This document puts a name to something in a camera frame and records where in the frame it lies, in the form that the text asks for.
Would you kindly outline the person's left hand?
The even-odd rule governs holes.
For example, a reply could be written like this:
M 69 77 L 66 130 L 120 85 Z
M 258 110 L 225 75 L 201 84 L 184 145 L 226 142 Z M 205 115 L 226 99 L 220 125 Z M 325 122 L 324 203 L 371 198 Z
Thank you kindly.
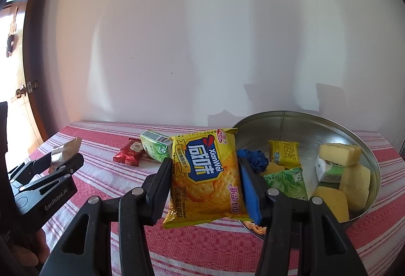
M 47 245 L 47 239 L 43 229 L 39 229 L 32 235 L 32 241 L 34 243 L 34 251 L 30 251 L 30 249 L 16 244 L 8 244 L 10 252 L 22 266 L 37 266 L 38 264 L 45 263 L 46 259 L 49 257 L 50 249 Z

